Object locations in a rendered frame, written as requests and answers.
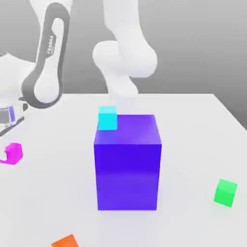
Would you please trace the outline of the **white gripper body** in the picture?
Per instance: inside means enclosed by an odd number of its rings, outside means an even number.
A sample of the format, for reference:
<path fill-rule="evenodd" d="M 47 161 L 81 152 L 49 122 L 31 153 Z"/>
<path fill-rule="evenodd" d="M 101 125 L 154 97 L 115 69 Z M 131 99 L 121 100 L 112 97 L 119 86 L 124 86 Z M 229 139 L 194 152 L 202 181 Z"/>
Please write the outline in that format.
<path fill-rule="evenodd" d="M 18 142 L 18 127 L 25 120 L 25 117 L 20 117 L 15 123 L 0 123 L 0 144 L 9 144 Z"/>

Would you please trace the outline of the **small magenta cube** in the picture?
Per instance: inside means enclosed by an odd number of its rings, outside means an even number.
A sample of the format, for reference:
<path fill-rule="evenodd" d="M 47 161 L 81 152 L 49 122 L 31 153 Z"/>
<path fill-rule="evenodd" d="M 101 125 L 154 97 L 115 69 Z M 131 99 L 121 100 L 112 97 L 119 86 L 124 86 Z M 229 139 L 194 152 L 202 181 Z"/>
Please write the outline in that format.
<path fill-rule="evenodd" d="M 0 164 L 15 165 L 23 158 L 22 146 L 19 143 L 11 143 L 5 147 L 6 160 L 0 159 Z"/>

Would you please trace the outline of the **small cyan cube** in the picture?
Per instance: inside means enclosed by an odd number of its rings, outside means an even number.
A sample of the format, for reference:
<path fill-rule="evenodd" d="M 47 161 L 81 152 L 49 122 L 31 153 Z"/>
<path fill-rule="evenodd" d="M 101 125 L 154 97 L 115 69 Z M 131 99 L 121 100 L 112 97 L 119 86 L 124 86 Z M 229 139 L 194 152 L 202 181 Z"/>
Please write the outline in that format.
<path fill-rule="evenodd" d="M 98 107 L 98 129 L 116 130 L 117 129 L 117 109 L 116 106 Z"/>

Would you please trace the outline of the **small orange cube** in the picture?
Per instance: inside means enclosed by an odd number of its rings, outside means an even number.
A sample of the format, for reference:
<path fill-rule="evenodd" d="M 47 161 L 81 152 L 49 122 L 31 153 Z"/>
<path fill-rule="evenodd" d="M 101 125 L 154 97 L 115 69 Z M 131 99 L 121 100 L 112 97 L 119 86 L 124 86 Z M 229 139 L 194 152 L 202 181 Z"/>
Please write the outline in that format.
<path fill-rule="evenodd" d="M 59 239 L 51 244 L 51 247 L 79 247 L 73 234 Z"/>

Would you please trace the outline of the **small green cube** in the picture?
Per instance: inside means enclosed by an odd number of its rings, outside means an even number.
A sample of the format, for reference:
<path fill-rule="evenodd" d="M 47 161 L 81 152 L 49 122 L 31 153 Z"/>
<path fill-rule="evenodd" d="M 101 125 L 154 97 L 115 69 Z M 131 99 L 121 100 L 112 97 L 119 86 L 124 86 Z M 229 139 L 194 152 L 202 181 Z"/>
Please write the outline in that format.
<path fill-rule="evenodd" d="M 216 188 L 214 202 L 232 207 L 237 186 L 234 182 L 220 179 Z"/>

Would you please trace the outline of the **large purple box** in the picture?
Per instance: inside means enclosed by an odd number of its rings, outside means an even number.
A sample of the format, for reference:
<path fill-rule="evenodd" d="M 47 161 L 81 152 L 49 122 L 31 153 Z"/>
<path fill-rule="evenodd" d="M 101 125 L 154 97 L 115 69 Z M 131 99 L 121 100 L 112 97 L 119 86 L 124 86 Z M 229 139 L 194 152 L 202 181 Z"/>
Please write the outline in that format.
<path fill-rule="evenodd" d="M 98 210 L 156 210 L 162 142 L 154 115 L 118 115 L 94 141 Z"/>

